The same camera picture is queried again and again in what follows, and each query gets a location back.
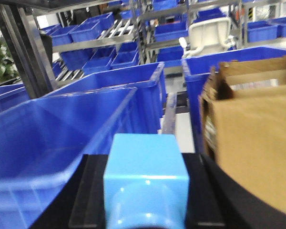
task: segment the blue storage crate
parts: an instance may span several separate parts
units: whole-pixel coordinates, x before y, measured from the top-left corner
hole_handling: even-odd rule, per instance
[[[0,94],[0,113],[30,99],[25,87]]]
[[[176,0],[153,0],[153,10],[167,10],[176,7],[177,4]]]
[[[286,55],[286,50],[284,49],[264,46],[182,59],[182,67],[189,95],[191,123],[196,152],[203,151],[198,96],[201,94],[203,85],[210,74],[211,67],[215,66],[216,70],[218,70],[218,64],[220,62],[230,62],[233,60],[240,62],[254,61],[282,57],[284,55]]]
[[[82,49],[69,52],[62,52],[61,57],[65,62],[68,70],[74,71],[82,67],[91,59],[92,49]]]
[[[248,42],[260,42],[277,38],[278,25],[266,21],[248,23]]]
[[[136,16],[140,15],[140,10],[135,10]],[[120,16],[122,19],[131,19],[133,17],[133,13],[131,10],[124,10],[120,12]]]
[[[93,55],[92,49],[80,49],[68,52],[62,52],[61,57],[64,61],[74,61],[74,60],[90,60]]]
[[[103,57],[99,59],[91,59],[82,68],[85,75],[98,73],[110,70],[112,59],[110,57]]]
[[[116,56],[115,47],[99,48],[92,56],[92,59],[99,59],[103,57],[110,57],[111,59],[113,59],[115,56]]]
[[[87,24],[87,23],[91,23],[91,22],[99,22],[101,25],[101,30],[103,31],[103,30],[107,30],[113,26],[114,17],[113,17],[112,12],[109,12],[106,14],[102,14],[102,15],[98,15],[98,16],[95,16],[92,18],[88,18],[82,24]]]
[[[53,73],[55,75],[55,78],[61,73],[61,65],[59,62],[56,62],[53,64]]]
[[[52,37],[53,46],[69,44],[73,42],[70,32],[75,30],[78,25],[72,25],[64,28],[60,28],[50,34]]]
[[[115,133],[140,132],[136,90],[40,98],[0,114],[0,229],[28,228],[83,151],[108,154]]]
[[[43,28],[41,29],[42,31],[44,31],[47,35],[53,33],[54,31],[58,30],[61,28],[61,25],[60,24],[57,24],[57,25],[52,25],[52,26],[49,26],[47,28]]]
[[[210,19],[215,19],[215,18],[222,18],[222,17],[226,17],[226,15],[222,13],[222,11],[219,8],[215,8],[212,10],[199,11],[197,14],[197,19],[194,20],[194,23],[206,21]]]
[[[126,68],[137,65],[139,62],[139,53],[137,51],[132,52],[120,52],[116,55],[114,61],[111,64],[112,69]]]
[[[84,42],[97,39],[102,32],[99,22],[89,22],[81,24],[79,27],[70,32],[74,42]]]
[[[136,50],[138,50],[137,42],[128,42],[128,43],[123,43],[120,46],[119,52],[131,52]]]
[[[175,22],[166,25],[159,25],[155,28],[154,37],[157,42],[163,42],[189,35],[186,22]]]
[[[166,102],[164,63],[151,63],[88,75],[46,96],[85,92],[102,87],[137,87],[138,109],[144,131],[155,134],[160,129],[163,103]]]
[[[165,62],[165,67],[176,67],[181,66],[181,58],[183,55],[183,48],[181,46],[166,48],[165,51],[160,50],[157,61]]]
[[[122,4],[122,1],[113,1],[113,2],[109,2],[108,3],[108,6],[116,6],[116,5],[121,5]]]
[[[278,25],[277,29],[278,37],[286,37],[286,17],[270,20],[269,24]]]
[[[10,92],[10,91],[15,90],[15,89],[20,88],[20,87],[23,87],[22,83],[0,86],[0,94]]]

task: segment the large blue bin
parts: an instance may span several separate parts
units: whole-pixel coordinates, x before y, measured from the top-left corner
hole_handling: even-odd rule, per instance
[[[84,42],[97,39],[102,32],[101,24],[97,21],[81,24],[70,32],[74,42]]]
[[[88,18],[83,22],[83,24],[97,22],[97,21],[100,23],[102,31],[111,28],[114,24],[114,17],[112,12]]]
[[[248,42],[260,42],[277,38],[278,25],[271,25],[267,21],[248,23]]]
[[[0,114],[0,229],[26,229],[77,168],[140,132],[135,88],[30,100]]]
[[[162,106],[166,102],[163,69],[164,63],[159,62],[95,73],[46,96],[85,92],[103,87],[137,87],[138,107],[145,127],[142,133],[154,134],[160,129],[159,118],[163,115]]]
[[[283,55],[286,55],[286,50],[284,49],[254,47],[182,59],[182,67],[190,102],[191,123],[196,152],[203,152],[198,96],[202,92],[203,85],[210,74],[211,67],[215,66],[218,70],[218,64],[220,62],[230,62],[233,60],[240,62],[254,61],[281,57]]]
[[[186,22],[174,22],[166,25],[159,25],[155,28],[154,37],[157,42],[178,39],[189,35]]]
[[[52,37],[53,46],[69,44],[73,42],[70,32],[76,29],[78,25],[72,25],[64,28],[59,28],[58,30],[52,32],[50,36]]]
[[[278,25],[277,36],[286,37],[286,17],[269,21],[270,24]]]
[[[120,52],[116,55],[111,64],[112,69],[126,68],[135,66],[139,61],[139,53],[137,51]]]
[[[165,67],[181,66],[181,58],[183,55],[183,48],[181,46],[161,49],[159,51],[157,61],[165,62]]]
[[[0,87],[0,113],[29,99],[30,97],[23,84],[2,86]]]

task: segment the white plastic chair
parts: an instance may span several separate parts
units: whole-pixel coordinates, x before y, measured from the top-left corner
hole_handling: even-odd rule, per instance
[[[186,50],[185,38],[180,38],[183,58],[227,51],[235,45],[231,31],[231,18],[222,17],[192,24],[189,27],[191,49]]]

